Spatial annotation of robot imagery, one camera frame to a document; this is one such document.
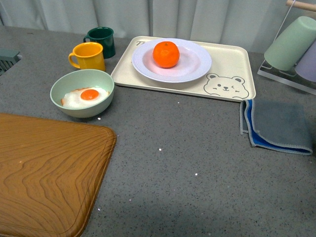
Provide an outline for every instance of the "purple cup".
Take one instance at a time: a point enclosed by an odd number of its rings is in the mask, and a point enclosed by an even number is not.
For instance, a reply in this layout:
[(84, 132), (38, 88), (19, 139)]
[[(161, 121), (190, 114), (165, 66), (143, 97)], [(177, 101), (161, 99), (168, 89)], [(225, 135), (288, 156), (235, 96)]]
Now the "purple cup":
[(306, 80), (316, 81), (316, 41), (305, 52), (295, 71)]

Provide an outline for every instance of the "mug handle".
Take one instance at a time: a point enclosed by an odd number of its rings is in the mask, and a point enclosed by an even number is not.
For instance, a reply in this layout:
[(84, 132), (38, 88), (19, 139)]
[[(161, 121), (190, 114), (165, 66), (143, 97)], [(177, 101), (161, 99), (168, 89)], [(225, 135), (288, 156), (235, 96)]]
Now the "mug handle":
[(84, 38), (83, 38), (83, 42), (87, 42), (86, 39), (90, 39), (90, 37), (88, 35), (86, 35)]
[(70, 64), (71, 64), (73, 67), (80, 69), (79, 64), (75, 63), (75, 62), (73, 61), (72, 57), (75, 57), (74, 53), (70, 53), (69, 56), (68, 56), (68, 60), (69, 60)]

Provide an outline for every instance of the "mint green bowl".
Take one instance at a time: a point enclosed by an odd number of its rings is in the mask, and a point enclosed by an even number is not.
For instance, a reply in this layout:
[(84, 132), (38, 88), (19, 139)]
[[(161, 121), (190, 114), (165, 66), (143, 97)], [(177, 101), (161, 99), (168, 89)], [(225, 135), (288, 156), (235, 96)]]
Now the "mint green bowl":
[[(82, 109), (68, 109), (61, 104), (61, 99), (72, 90), (85, 87), (100, 87), (110, 94), (99, 103)], [(106, 72), (96, 69), (78, 70), (61, 77), (50, 90), (51, 101), (62, 112), (76, 118), (88, 118), (104, 111), (112, 102), (114, 94), (113, 78)]]

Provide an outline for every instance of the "dark green mug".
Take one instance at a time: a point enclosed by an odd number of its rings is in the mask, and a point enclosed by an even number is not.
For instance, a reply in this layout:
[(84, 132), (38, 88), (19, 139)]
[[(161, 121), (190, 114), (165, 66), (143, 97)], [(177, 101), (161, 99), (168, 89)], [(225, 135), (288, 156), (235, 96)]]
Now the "dark green mug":
[(91, 29), (83, 38), (83, 42), (89, 39), (92, 42), (100, 43), (103, 46), (103, 57), (111, 58), (115, 55), (114, 31), (109, 27), (97, 27)]

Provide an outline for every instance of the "egg yolk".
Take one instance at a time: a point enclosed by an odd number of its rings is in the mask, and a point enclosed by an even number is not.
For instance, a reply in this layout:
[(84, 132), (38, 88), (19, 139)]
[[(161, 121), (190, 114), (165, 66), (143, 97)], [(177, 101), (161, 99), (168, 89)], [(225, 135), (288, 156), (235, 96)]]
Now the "egg yolk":
[(82, 100), (93, 100), (99, 96), (99, 92), (94, 89), (85, 90), (81, 93), (80, 97)]

